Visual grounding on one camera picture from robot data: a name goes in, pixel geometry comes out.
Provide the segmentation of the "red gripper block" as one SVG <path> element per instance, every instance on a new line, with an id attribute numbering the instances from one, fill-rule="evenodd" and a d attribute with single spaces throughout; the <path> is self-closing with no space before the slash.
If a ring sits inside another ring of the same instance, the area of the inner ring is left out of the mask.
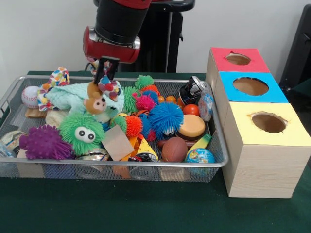
<path id="1" fill-rule="evenodd" d="M 107 76 L 113 80 L 117 72 L 119 62 L 134 63 L 140 51 L 140 38 L 137 36 L 130 45 L 116 45 L 100 38 L 93 27 L 87 26 L 83 36 L 83 51 L 86 57 L 99 59 L 99 64 L 94 76 L 94 83 L 98 84 L 104 75 L 104 58 L 111 58 L 108 61 Z"/>

